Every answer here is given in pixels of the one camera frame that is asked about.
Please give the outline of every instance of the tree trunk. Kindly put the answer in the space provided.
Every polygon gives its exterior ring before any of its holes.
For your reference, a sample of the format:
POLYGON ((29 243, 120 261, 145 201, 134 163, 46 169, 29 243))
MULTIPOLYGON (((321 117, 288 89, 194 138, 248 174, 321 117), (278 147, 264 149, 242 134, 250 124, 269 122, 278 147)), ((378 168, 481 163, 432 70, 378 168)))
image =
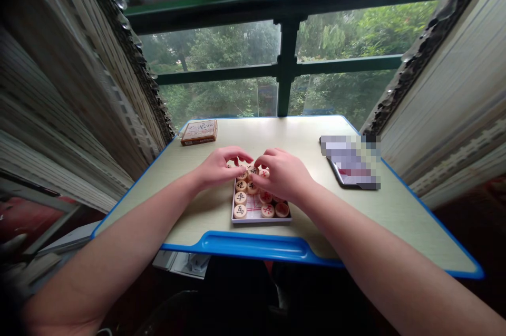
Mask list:
POLYGON ((186 65, 186 59, 182 52, 179 53, 179 60, 181 61, 181 65, 183 66, 183 71, 188 71, 188 66, 186 65))

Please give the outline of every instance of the desk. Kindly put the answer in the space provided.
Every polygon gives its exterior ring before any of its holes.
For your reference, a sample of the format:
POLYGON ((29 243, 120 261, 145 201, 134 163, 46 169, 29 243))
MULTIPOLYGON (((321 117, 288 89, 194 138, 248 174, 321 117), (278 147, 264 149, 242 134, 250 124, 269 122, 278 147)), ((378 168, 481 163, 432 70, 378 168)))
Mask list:
MULTIPOLYGON (((174 139, 130 188, 92 237, 196 168, 216 148, 238 145, 253 158, 279 147, 299 157, 311 176, 359 211, 411 244, 453 276, 482 278, 473 257, 383 161, 381 189, 343 189, 320 151, 322 135, 356 135, 342 116, 218 119, 216 142, 183 147, 174 139)), ((342 266, 334 249, 309 218, 290 203, 293 221, 232 224, 233 181, 198 194, 167 236, 162 249, 342 266)))

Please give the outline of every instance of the blue plastic trim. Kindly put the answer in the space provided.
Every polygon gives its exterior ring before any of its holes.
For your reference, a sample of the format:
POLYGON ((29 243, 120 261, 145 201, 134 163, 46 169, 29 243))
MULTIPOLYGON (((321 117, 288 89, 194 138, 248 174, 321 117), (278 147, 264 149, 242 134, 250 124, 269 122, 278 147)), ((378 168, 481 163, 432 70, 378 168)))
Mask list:
MULTIPOLYGON (((345 121, 352 127, 353 130, 359 135, 360 133, 355 127, 348 121, 346 117, 341 114, 329 114, 330 116, 341 116, 345 121)), ((314 116, 288 116, 288 117, 314 117, 314 116)), ((231 117, 230 119, 244 119, 238 117, 231 117)), ((188 122, 194 120, 209 120, 209 119, 190 119, 188 120, 181 129, 184 129, 188 122)), ((100 222, 100 224, 93 231, 91 238, 95 238, 95 233, 99 229, 109 215, 116 209, 121 203, 123 198, 128 195, 130 190, 135 187, 137 182, 142 179, 144 174, 153 166, 158 158, 166 151, 167 147, 174 141, 170 141, 162 152, 156 157, 153 163, 146 169, 141 177, 133 184, 132 187, 126 192, 126 194, 120 199, 120 201, 114 206, 114 208, 107 214, 107 216, 100 222)), ((390 165, 381 158, 383 163, 388 169, 395 175, 395 177, 406 187, 406 189, 413 195, 413 197, 425 208, 425 210, 432 216, 436 223, 448 234, 454 243, 464 252, 464 254, 473 262, 476 266, 476 270, 472 273, 446 270, 448 274, 456 278, 469 278, 469 279, 483 279, 485 277, 484 271, 480 264, 473 258, 473 256, 462 246, 462 244, 450 233, 448 229, 439 221, 439 219, 427 208, 427 206, 418 198, 418 196, 409 188, 409 186, 401 179, 401 177, 390 167, 390 165)), ((194 245, 175 245, 175 244, 163 244, 161 250, 172 250, 177 252, 187 253, 205 253, 205 254, 216 254, 233 257, 247 257, 258 260, 274 260, 283 262, 295 262, 314 264, 331 267, 345 267, 340 260, 320 258, 316 256, 308 243, 300 237, 287 237, 287 236, 271 236, 262 234, 250 234, 250 233, 239 233, 239 232, 217 232, 208 231, 204 233, 200 241, 194 245)))
POLYGON ((208 231, 195 245, 163 244, 161 249, 344 267, 340 260, 317 257, 300 237, 208 231))

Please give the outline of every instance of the hand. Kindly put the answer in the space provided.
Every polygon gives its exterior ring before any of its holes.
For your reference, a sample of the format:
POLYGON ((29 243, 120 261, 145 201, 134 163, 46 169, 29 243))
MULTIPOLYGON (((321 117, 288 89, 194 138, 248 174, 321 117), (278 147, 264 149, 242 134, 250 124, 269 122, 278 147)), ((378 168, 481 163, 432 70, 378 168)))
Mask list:
POLYGON ((255 167, 260 165, 269 168, 269 178, 252 174, 253 183, 295 205, 298 205, 304 192, 316 184, 302 161, 284 150, 267 149, 255 162, 255 167))
POLYGON ((219 186, 227 180, 237 178, 246 171, 246 167, 239 166, 237 158, 241 158, 248 163, 253 162, 251 155, 246 153, 238 146, 228 146, 216 149, 206 160, 197 167, 193 173, 199 182, 201 189, 207 189, 219 186), (229 168, 227 162, 233 160, 238 167, 229 168))

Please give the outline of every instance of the window frame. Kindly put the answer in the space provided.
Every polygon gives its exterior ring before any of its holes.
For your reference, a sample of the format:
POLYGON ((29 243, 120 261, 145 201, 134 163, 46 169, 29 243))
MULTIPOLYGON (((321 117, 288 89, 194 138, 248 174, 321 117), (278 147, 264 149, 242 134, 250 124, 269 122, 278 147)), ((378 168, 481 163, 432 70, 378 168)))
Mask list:
POLYGON ((281 25, 281 48, 276 63, 163 74, 158 85, 275 77, 277 115, 288 115, 290 88, 301 75, 398 69, 401 55, 297 62, 297 33, 309 15, 432 0, 179 0, 151 2, 124 13, 138 35, 273 20, 281 25))

